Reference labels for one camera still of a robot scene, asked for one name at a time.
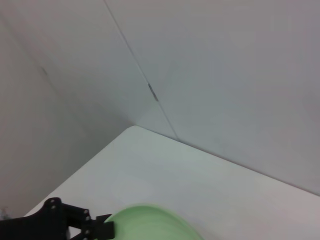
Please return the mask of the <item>green plastic plate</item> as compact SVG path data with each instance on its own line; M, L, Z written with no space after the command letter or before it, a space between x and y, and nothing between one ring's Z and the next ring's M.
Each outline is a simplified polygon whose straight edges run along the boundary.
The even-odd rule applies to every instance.
M128 206L112 214L112 240L204 240L182 217L154 204Z

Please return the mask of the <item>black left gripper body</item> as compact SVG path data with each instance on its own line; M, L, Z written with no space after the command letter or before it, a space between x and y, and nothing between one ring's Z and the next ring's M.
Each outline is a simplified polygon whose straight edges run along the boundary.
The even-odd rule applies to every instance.
M68 205L58 197L47 199L34 214L0 221L0 240L69 240L69 227L81 230L90 224L88 209Z

